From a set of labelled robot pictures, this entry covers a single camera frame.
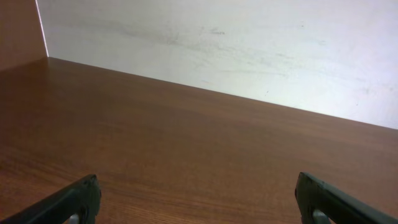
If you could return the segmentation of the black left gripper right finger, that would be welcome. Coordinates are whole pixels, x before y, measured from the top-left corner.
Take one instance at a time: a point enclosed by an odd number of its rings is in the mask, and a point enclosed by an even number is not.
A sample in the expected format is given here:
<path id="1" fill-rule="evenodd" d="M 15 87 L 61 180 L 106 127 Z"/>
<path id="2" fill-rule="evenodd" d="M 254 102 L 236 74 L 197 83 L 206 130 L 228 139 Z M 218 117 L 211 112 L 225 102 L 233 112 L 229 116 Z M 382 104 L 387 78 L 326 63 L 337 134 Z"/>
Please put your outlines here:
<path id="1" fill-rule="evenodd" d="M 397 219 L 351 197 L 336 187 L 301 172 L 295 198 L 302 223 L 397 224 Z"/>

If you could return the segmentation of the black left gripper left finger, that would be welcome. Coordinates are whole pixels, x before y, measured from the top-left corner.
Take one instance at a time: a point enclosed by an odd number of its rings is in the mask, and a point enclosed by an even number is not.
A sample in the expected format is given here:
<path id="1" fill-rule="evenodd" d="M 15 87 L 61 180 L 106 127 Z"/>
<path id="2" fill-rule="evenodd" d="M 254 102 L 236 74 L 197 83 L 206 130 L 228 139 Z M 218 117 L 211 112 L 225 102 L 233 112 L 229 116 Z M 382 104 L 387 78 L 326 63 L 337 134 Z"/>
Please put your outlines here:
<path id="1" fill-rule="evenodd" d="M 77 215 L 79 223 L 94 224 L 100 210 L 101 190 L 97 176 L 87 175 L 41 201 L 11 215 L 1 223 L 64 223 Z"/>

